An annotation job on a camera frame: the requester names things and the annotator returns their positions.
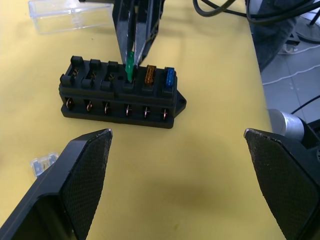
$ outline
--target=wire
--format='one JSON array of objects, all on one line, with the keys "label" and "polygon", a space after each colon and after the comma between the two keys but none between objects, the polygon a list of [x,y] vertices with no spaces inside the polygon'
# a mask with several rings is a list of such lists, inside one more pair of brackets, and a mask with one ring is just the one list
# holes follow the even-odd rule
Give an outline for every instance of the wire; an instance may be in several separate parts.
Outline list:
[{"label": "wire", "polygon": [[[201,0],[201,1],[204,2],[205,4],[207,4],[208,6],[214,8],[214,9],[219,8],[218,5],[214,4],[213,2],[211,2],[209,0]],[[278,15],[281,15],[281,14],[285,14],[288,11],[295,10],[296,8],[299,8],[302,5],[310,3],[310,2],[313,2],[313,1],[314,0],[303,0],[303,1],[299,2],[299,3],[297,3],[296,5],[294,5],[292,7],[289,7],[287,9],[284,9],[284,10],[275,11],[275,12],[267,13],[267,14],[251,14],[251,17],[253,19],[263,19],[263,18],[275,17],[275,16],[278,16]],[[240,17],[244,17],[244,18],[247,17],[247,15],[245,13],[243,13],[243,12],[232,11],[232,10],[228,10],[228,9],[225,10],[224,12],[228,13],[228,14],[234,14],[234,15],[237,15],[237,16],[240,16]]]},{"label": "wire", "polygon": [[320,64],[319,64],[319,65],[315,65],[315,66],[313,66],[313,67],[310,67],[310,68],[308,68],[308,69],[306,69],[306,70],[303,70],[303,71],[297,71],[296,73],[294,73],[294,74],[292,74],[292,75],[290,75],[290,76],[284,76],[284,77],[281,77],[281,78],[279,78],[279,79],[277,79],[277,80],[274,80],[274,81],[265,82],[265,83],[263,83],[262,85],[263,85],[263,86],[266,86],[266,85],[270,85],[270,84],[275,84],[275,83],[277,83],[277,82],[280,82],[281,80],[292,78],[292,77],[294,77],[295,75],[309,72],[310,70],[315,69],[315,68],[318,68],[318,67],[320,67]]},{"label": "wire", "polygon": [[291,114],[295,114],[296,112],[298,112],[300,109],[303,109],[305,106],[307,106],[308,104],[312,103],[313,101],[320,99],[320,95],[312,98],[311,100],[307,101],[305,104],[302,104],[300,107],[298,107],[296,110],[294,110]]},{"label": "wire", "polygon": [[317,45],[317,46],[311,46],[311,47],[308,47],[308,48],[303,49],[303,50],[301,50],[301,51],[294,51],[294,52],[292,52],[292,53],[289,53],[289,52],[287,52],[287,53],[285,53],[285,52],[279,52],[279,55],[293,55],[293,54],[300,54],[300,53],[303,53],[303,52],[308,51],[308,50],[310,50],[310,49],[316,49],[316,48],[319,48],[319,47],[320,47],[320,45]]},{"label": "wire", "polygon": [[316,23],[316,21],[318,20],[318,18],[320,17],[320,10],[316,13],[316,15],[313,17],[313,19],[311,20],[309,26],[312,26]]},{"label": "wire", "polygon": [[193,6],[195,11],[201,15],[202,17],[212,17],[212,16],[216,16],[222,12],[224,12],[225,10],[227,10],[228,7],[231,6],[231,4],[233,4],[236,0],[226,0],[226,2],[224,4],[222,4],[221,6],[219,6],[218,8],[216,8],[213,11],[203,11],[199,4],[198,4],[198,0],[192,0],[193,2]]},{"label": "wire", "polygon": [[300,16],[302,14],[308,13],[308,12],[320,7],[320,1],[318,1],[318,2],[312,3],[310,5],[301,7],[299,9],[288,11],[288,12],[282,14],[282,15],[279,15],[279,16],[269,17],[269,18],[267,18],[265,20],[255,20],[255,19],[252,19],[251,16],[250,16],[250,9],[249,9],[250,1],[251,0],[247,0],[247,3],[246,3],[246,18],[248,19],[248,21],[250,23],[257,24],[257,25],[273,24],[273,23],[280,22],[280,21],[283,21],[283,20],[286,20],[286,19],[290,19],[290,18],[294,18],[294,17]]},{"label": "wire", "polygon": [[[215,16],[215,15],[222,13],[222,12],[235,14],[237,16],[244,17],[244,13],[227,10],[227,8],[234,2],[234,0],[227,0],[222,6],[218,6],[218,5],[210,2],[209,0],[202,0],[202,2],[209,5],[212,8],[215,8],[214,11],[209,11],[209,12],[203,11],[199,7],[198,1],[193,0],[193,6],[194,6],[196,12],[203,17]],[[250,2],[251,2],[251,0],[247,0],[247,3],[246,3],[246,18],[248,19],[248,21],[250,23],[257,24],[257,25],[269,25],[269,24],[277,23],[277,22],[280,22],[280,21],[283,21],[286,19],[300,16],[302,14],[308,13],[308,12],[320,7],[320,1],[303,6],[303,5],[311,2],[311,0],[303,0],[300,3],[294,5],[290,8],[287,8],[285,10],[277,11],[274,13],[268,13],[268,14],[253,14],[253,15],[251,15],[250,9],[249,9]]]}]

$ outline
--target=green fuse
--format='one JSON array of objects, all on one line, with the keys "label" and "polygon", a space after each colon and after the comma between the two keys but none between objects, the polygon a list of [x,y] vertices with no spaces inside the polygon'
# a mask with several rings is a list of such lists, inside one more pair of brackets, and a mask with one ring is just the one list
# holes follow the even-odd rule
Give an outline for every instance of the green fuse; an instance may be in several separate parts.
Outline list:
[{"label": "green fuse", "polygon": [[134,60],[135,60],[135,52],[130,52],[128,58],[126,60],[125,71],[128,76],[128,81],[132,83],[132,75],[134,72]]}]

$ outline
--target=black plastic housing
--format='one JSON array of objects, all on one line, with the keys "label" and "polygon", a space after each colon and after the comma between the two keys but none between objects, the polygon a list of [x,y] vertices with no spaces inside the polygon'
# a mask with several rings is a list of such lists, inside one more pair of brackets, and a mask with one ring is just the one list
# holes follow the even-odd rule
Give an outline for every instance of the black plastic housing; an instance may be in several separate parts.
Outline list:
[{"label": "black plastic housing", "polygon": [[145,84],[146,73],[147,67],[139,66],[130,83],[124,64],[73,56],[60,78],[61,112],[68,118],[170,129],[187,104],[177,90],[177,75],[166,88],[166,69],[155,70],[152,86]]},{"label": "black plastic housing", "polygon": [[110,129],[69,142],[0,228],[0,240],[85,240],[104,185]]},{"label": "black plastic housing", "polygon": [[287,240],[320,239],[320,162],[300,142],[247,129],[262,194]]}]

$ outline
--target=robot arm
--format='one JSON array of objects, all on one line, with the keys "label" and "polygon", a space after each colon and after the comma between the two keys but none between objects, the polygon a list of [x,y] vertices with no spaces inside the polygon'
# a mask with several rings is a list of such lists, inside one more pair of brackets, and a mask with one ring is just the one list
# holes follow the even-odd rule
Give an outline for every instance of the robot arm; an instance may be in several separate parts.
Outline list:
[{"label": "robot arm", "polygon": [[122,62],[134,52],[134,66],[147,56],[158,30],[165,0],[79,0],[114,4],[112,18]]}]

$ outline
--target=black fuse block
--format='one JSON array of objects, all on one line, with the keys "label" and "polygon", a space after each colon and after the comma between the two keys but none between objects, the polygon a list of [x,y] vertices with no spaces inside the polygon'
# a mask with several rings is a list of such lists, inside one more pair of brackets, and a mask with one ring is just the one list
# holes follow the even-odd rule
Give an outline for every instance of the black fuse block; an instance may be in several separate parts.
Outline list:
[{"label": "black fuse block", "polygon": [[147,67],[134,70],[129,82],[124,64],[71,58],[60,77],[61,112],[67,118],[88,119],[170,129],[187,101],[177,90],[174,72],[172,87],[166,87],[167,69],[157,68],[152,85],[146,85]]}]

